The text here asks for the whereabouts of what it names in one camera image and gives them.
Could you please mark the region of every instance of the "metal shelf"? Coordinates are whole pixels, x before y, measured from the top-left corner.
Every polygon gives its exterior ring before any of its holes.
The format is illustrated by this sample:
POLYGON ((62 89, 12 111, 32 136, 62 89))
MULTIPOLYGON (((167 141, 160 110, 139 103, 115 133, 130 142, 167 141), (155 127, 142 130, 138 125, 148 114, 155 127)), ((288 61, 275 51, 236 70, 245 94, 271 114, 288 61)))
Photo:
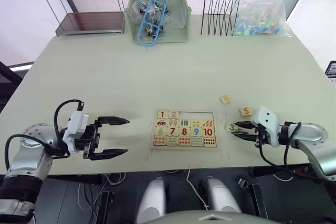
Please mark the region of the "metal shelf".
POLYGON ((68 13, 57 35, 122 33, 123 12, 68 13))

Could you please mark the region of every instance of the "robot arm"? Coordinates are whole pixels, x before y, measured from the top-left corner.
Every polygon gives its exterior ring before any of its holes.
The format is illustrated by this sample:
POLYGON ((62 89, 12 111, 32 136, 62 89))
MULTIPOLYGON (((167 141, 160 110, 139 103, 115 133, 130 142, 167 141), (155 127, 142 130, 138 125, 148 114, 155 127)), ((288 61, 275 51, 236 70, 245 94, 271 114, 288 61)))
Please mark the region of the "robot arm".
MULTIPOLYGON (((258 135, 246 132, 234 132, 233 134, 259 144, 270 144, 273 147, 287 145, 297 124, 285 122, 280 125, 277 116, 269 109, 261 106, 254 112, 251 122, 237 122, 239 127, 254 129, 258 135)), ((290 142, 292 148, 302 150, 317 176, 321 179, 336 181, 336 144, 328 140, 327 131, 312 123, 301 124, 290 142)))
MULTIPOLYGON (((77 110, 69 118, 67 128, 59 129, 62 135, 61 144, 67 147, 68 152, 76 153, 82 150, 83 158, 100 160, 113 158, 128 151, 111 149, 95 153, 100 137, 98 128, 105 123, 129 123, 128 120, 104 116, 95 120, 94 124, 87 125, 87 122, 88 115, 77 110)), ((64 158, 55 129, 48 124, 35 124, 24 134, 13 135, 9 141, 14 137, 22 137, 21 145, 0 186, 0 223, 28 223, 31 220, 37 196, 48 176, 53 159, 64 158), (37 138, 45 143, 45 146, 28 137, 37 138)))

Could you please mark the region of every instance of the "red number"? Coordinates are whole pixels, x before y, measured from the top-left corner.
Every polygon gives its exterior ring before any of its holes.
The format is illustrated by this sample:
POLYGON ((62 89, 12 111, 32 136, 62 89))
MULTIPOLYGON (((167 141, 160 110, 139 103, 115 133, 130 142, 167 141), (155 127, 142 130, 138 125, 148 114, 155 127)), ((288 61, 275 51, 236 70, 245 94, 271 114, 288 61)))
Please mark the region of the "red number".
POLYGON ((212 136, 212 130, 211 129, 204 129, 204 135, 212 136))

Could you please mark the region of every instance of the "black wire rack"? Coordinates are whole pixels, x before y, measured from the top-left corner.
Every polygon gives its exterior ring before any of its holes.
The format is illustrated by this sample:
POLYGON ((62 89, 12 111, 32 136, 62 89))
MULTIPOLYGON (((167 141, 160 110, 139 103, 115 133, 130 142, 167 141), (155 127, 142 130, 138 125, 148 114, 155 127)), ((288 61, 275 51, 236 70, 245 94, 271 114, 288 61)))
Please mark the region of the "black wire rack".
POLYGON ((204 0, 201 34, 203 32, 203 23, 206 23, 206 32, 208 35, 212 32, 216 35, 218 31, 217 28, 219 28, 219 35, 222 35, 224 28, 225 35, 227 36, 229 31, 231 31, 232 36, 233 29, 236 25, 239 1, 240 0, 204 0))

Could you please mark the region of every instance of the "table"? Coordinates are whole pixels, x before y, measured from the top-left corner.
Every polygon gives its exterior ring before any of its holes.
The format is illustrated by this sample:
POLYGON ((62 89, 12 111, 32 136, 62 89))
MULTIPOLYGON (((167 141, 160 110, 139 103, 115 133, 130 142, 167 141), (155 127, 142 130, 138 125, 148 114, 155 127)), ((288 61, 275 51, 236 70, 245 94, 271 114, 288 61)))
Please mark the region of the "table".
MULTIPOLYGON (((98 151, 127 148, 119 157, 90 161, 82 152, 54 161, 50 174, 100 174, 185 168, 264 166, 254 143, 225 131, 226 122, 241 121, 239 108, 260 105, 280 122, 323 125, 336 141, 336 98, 328 78, 310 52, 293 35, 285 37, 221 37, 200 35, 201 16, 192 16, 190 40, 146 49, 125 34, 54 37, 29 70, 0 114, 3 147, 7 138, 28 126, 52 124, 56 107, 68 99, 85 102, 89 123, 98 116, 126 118, 130 124, 103 126, 98 151), (219 97, 229 94, 232 102, 219 97), (212 110, 220 149, 209 151, 151 150, 155 109, 212 110)), ((59 125, 76 108, 60 112, 59 125)), ((10 157, 19 140, 12 141, 10 157)), ((265 146, 265 155, 282 164, 283 147, 265 146)), ((289 164, 308 162, 290 149, 289 164)), ((5 164, 0 173, 6 173, 5 164)))

